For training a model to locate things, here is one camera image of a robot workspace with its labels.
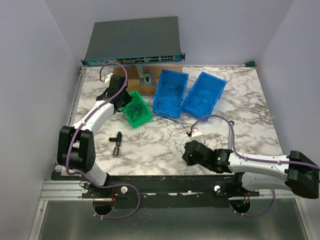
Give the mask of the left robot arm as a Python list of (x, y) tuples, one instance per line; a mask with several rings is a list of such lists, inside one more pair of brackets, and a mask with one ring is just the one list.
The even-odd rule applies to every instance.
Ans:
[(101, 198), (110, 194), (111, 185), (106, 182), (108, 174), (95, 163), (94, 136), (109, 118), (132, 101), (124, 76), (110, 74), (107, 82), (108, 87), (96, 98), (93, 108), (74, 125), (60, 129), (57, 149), (57, 164), (64, 166), (67, 174), (80, 174), (93, 183), (93, 191)]

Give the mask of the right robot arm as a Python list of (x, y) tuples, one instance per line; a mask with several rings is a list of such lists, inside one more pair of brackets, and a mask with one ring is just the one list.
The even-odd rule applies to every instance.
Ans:
[(201, 165), (217, 174), (241, 173), (230, 183), (230, 191), (241, 196), (255, 190), (286, 190), (306, 199), (319, 198), (320, 168), (300, 151), (289, 155), (264, 156), (212, 150), (193, 140), (184, 145), (182, 156), (189, 166)]

